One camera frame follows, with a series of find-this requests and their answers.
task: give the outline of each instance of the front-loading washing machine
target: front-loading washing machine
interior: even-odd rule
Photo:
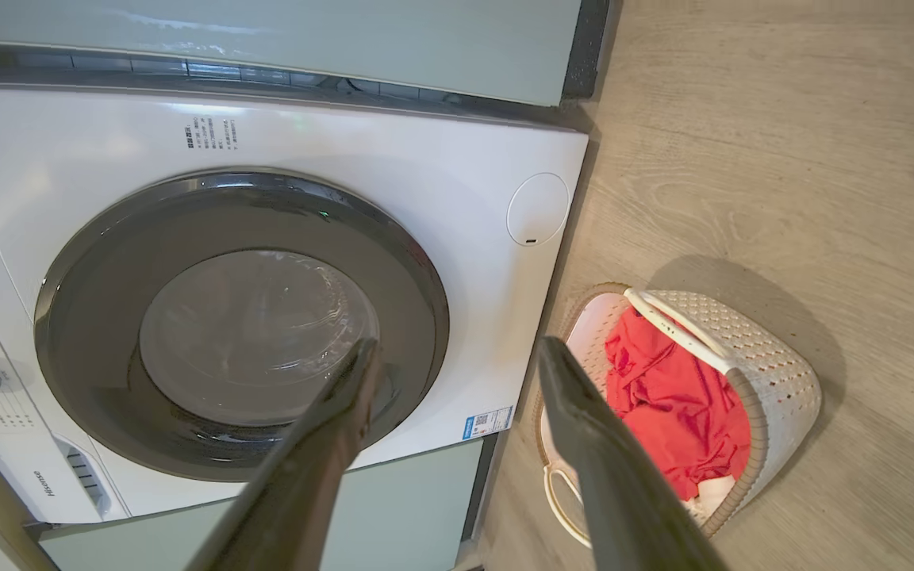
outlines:
[[[587,138],[0,83],[0,470],[37,518],[229,498],[360,337],[352,467],[510,425]]]

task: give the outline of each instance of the white washer body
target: white washer body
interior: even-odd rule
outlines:
[[[214,141],[233,120],[236,141],[189,148],[193,120],[214,120]],[[168,476],[95,442],[53,396],[33,342],[41,282],[84,224],[138,189],[215,167],[273,167],[348,189],[403,225],[442,278],[450,336],[439,376],[416,411],[352,467],[476,436],[465,426],[483,413],[500,411],[490,430],[508,427],[586,145],[581,133],[432,113],[0,87],[0,470],[50,523],[139,516],[240,491]],[[543,188],[530,192],[525,183],[538,174]],[[83,473],[67,455],[88,464]],[[84,491],[87,481],[98,487]]]

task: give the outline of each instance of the red cloth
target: red cloth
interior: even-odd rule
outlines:
[[[750,420],[725,376],[628,308],[605,340],[610,408],[630,427],[679,498],[750,457]]]

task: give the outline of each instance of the wooden floor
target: wooden floor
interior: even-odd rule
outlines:
[[[706,293],[783,336],[826,404],[714,545],[734,571],[914,569],[914,0],[627,0],[587,111],[597,152],[547,329],[615,281]],[[592,569],[545,503],[536,388],[478,555]]]

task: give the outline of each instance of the cabinet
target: cabinet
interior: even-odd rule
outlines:
[[[449,571],[457,558],[482,439],[346,473],[322,571]],[[61,571],[184,568],[231,502],[117,523],[46,531],[41,548]]]
[[[0,0],[0,44],[156,54],[561,100],[581,0]]]

